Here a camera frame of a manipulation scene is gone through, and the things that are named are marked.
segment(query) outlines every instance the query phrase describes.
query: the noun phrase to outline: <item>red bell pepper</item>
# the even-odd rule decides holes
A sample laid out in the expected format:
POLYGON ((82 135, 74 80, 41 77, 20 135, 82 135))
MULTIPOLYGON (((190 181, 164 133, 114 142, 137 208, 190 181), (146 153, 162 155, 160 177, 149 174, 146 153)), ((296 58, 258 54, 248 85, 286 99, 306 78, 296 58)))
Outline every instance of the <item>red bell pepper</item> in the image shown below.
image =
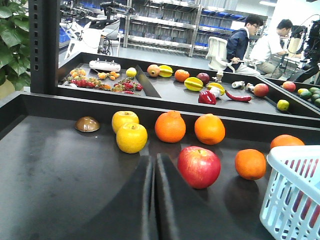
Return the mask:
POLYGON ((199 94, 198 103, 216 105, 216 97, 209 90, 202 91, 199 94))

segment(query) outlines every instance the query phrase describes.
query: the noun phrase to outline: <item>plastic basket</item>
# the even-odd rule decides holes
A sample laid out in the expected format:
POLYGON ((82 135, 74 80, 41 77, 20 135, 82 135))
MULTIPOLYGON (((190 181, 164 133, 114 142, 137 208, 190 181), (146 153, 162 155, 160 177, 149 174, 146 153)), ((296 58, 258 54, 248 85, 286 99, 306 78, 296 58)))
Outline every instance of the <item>plastic basket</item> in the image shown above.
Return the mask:
POLYGON ((278 146, 260 212, 276 240, 320 240, 320 145, 278 146))

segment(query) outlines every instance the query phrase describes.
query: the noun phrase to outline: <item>white device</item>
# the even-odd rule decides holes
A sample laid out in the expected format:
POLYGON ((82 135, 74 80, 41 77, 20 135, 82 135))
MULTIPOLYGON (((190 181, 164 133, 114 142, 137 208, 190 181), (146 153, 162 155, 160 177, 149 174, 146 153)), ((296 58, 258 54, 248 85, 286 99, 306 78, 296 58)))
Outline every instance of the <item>white device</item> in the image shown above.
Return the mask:
POLYGON ((119 63, 116 63, 115 61, 100 61, 99 58, 97 60, 90 61, 89 67, 95 70, 114 71, 116 73, 121 70, 119 63))

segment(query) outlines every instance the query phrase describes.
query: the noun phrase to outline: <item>man with glasses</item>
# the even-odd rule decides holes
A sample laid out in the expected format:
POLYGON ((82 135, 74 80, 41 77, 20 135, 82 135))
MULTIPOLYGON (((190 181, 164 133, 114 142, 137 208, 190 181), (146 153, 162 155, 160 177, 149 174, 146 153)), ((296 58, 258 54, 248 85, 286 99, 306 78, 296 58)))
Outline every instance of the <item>man with glasses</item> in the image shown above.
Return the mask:
POLYGON ((273 65, 268 60, 272 54, 283 56, 288 53, 282 48, 281 39, 289 36, 292 26, 289 19, 283 19, 276 27, 275 32, 262 36, 254 45, 250 59, 259 71, 265 73, 265 78, 278 79, 282 76, 283 72, 279 66, 273 65))
MULTIPOLYGON (((246 54, 250 36, 256 35, 257 31, 263 24, 264 21, 260 16, 252 14, 246 18, 243 28, 233 31, 230 35, 226 45, 226 58, 229 62, 233 63, 232 67, 235 69, 237 74, 260 76, 258 71, 241 64, 241 61, 243 62, 246 54)), ((232 72, 229 67, 224 71, 232 72)))

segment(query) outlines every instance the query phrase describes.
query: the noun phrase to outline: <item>mandarin orange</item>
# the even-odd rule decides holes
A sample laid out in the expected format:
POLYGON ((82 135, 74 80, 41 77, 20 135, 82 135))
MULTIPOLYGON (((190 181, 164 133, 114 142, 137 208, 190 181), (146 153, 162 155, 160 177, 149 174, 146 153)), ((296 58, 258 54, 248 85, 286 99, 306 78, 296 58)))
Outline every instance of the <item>mandarin orange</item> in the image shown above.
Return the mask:
POLYGON ((226 135, 221 119, 212 113, 204 114, 195 121, 194 132, 198 140, 207 145, 220 143, 226 135))
POLYGON ((270 144, 270 149, 279 146, 304 146, 305 143, 295 136, 283 134, 275 137, 270 144))
POLYGON ((179 111, 170 110, 157 118, 154 131, 161 141, 177 143, 186 134, 186 123, 179 111))
POLYGON ((267 161, 264 154, 258 150, 244 149, 236 154, 234 166, 242 178, 257 180, 266 174, 267 161))

